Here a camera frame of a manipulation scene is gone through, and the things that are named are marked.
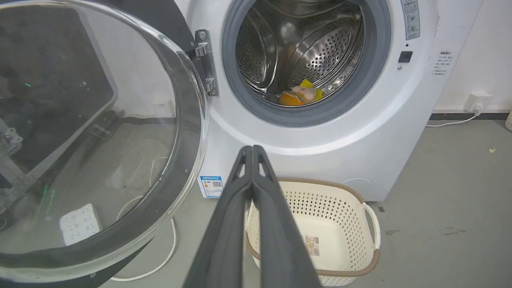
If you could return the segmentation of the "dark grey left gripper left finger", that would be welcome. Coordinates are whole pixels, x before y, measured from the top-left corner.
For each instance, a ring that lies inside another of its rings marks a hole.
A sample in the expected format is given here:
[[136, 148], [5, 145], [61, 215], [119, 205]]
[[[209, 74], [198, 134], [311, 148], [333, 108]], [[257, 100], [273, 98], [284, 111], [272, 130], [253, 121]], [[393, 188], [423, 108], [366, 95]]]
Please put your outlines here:
[[185, 288], [243, 286], [245, 211], [252, 199], [252, 146], [244, 146], [208, 223]]

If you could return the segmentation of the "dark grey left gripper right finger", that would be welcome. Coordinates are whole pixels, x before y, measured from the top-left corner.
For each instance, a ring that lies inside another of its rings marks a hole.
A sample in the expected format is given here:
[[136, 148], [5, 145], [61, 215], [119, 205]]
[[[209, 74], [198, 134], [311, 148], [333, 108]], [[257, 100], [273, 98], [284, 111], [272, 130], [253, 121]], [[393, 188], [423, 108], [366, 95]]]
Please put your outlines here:
[[260, 218], [261, 286], [320, 288], [279, 181], [259, 145], [252, 147], [252, 199]]

